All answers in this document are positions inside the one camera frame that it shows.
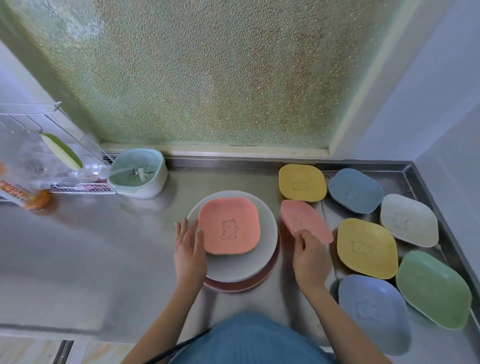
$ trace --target orange label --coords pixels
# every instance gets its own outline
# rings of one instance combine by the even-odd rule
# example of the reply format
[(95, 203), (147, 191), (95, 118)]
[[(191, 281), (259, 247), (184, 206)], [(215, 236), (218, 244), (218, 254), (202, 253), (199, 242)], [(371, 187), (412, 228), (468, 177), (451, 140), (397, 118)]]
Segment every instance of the orange label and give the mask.
[(13, 196), (15, 198), (18, 198), (19, 200), (23, 201), (28, 198), (28, 193), (25, 191), (19, 190), (15, 186), (12, 186), (8, 182), (4, 180), (0, 180), (0, 190), (5, 191), (8, 193), (10, 196)]

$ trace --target plate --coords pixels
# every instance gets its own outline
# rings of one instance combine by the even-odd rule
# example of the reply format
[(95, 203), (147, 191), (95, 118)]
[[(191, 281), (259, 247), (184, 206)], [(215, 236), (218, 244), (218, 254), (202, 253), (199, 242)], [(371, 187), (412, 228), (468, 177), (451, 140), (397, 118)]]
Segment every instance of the plate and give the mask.
[(470, 288), (457, 272), (433, 256), (421, 251), (407, 253), (396, 285), (409, 304), (440, 326), (460, 330), (467, 324)]
[(317, 202), (327, 194), (324, 174), (307, 164), (287, 164), (278, 173), (280, 192), (290, 200)]
[(258, 197), (243, 191), (221, 191), (212, 194), (200, 201), (188, 215), (189, 221), (198, 218), (201, 208), (208, 201), (216, 198), (240, 197), (246, 198), (255, 204), (260, 221), (260, 240), (257, 246), (245, 254), (240, 255), (212, 255), (207, 254), (207, 277), (219, 282), (239, 282), (258, 273), (272, 257), (278, 239), (278, 230), (275, 217)]
[(198, 225), (204, 231), (205, 250), (210, 254), (244, 254), (260, 240), (258, 211), (246, 198), (208, 201), (200, 210)]
[(335, 201), (357, 214), (373, 212), (384, 197), (377, 181), (352, 168), (337, 172), (328, 184), (328, 191)]
[(396, 238), (424, 248), (438, 243), (438, 220), (422, 202), (388, 194), (382, 201), (381, 224)]
[(338, 302), (367, 337), (388, 355), (403, 355), (412, 344), (405, 300), (390, 283), (352, 274), (338, 288)]
[(350, 269), (380, 279), (393, 277), (398, 270), (396, 242), (384, 227), (348, 218), (338, 227), (338, 256)]
[(280, 209), (282, 220), (290, 233), (295, 236), (298, 230), (308, 230), (323, 244), (333, 241), (332, 232), (313, 207), (303, 201), (285, 200)]
[(224, 283), (224, 282), (217, 282), (216, 280), (206, 278), (204, 285), (208, 288), (213, 290), (223, 292), (223, 293), (238, 293), (244, 292), (247, 290), (251, 290), (252, 288), (260, 285), (265, 279), (267, 279), (268, 275), (272, 271), (275, 263), (278, 259), (278, 254), (280, 252), (280, 242), (277, 243), (275, 251), (268, 261), (267, 265), (263, 267), (263, 269), (258, 272), (257, 274), (253, 275), (252, 277), (240, 281), (240, 282), (231, 282), (231, 283)]

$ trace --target plastic bottle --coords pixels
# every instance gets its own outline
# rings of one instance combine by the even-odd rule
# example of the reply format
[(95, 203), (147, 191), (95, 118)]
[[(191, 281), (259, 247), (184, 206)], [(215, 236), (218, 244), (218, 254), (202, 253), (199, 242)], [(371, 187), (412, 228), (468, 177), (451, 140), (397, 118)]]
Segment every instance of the plastic bottle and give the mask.
[(0, 196), (30, 211), (40, 211), (51, 200), (48, 190), (33, 190), (28, 183), (0, 163)]

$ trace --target textured glass window pane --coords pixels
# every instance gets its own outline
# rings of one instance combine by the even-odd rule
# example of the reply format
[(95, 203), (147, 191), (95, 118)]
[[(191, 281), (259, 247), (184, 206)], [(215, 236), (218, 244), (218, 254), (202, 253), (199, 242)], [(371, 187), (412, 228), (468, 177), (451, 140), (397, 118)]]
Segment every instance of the textured glass window pane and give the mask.
[(401, 0), (2, 1), (104, 141), (321, 148)]

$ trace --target white round plate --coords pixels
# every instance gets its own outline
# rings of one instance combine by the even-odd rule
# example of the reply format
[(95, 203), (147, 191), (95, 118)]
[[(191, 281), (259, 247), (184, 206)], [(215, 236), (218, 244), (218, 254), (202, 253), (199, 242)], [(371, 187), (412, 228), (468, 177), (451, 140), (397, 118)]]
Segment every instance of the white round plate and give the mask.
[(204, 198), (188, 215), (188, 221), (198, 219), (198, 214), (203, 205), (216, 198), (243, 197), (252, 201), (258, 210), (260, 221), (260, 240), (257, 246), (245, 254), (237, 255), (212, 255), (207, 254), (208, 272), (210, 279), (231, 283), (248, 279), (262, 270), (272, 257), (277, 239), (278, 230), (272, 211), (258, 197), (243, 191), (221, 191)]
[(382, 201), (380, 223), (396, 238), (424, 248), (438, 243), (438, 220), (423, 203), (399, 194)]

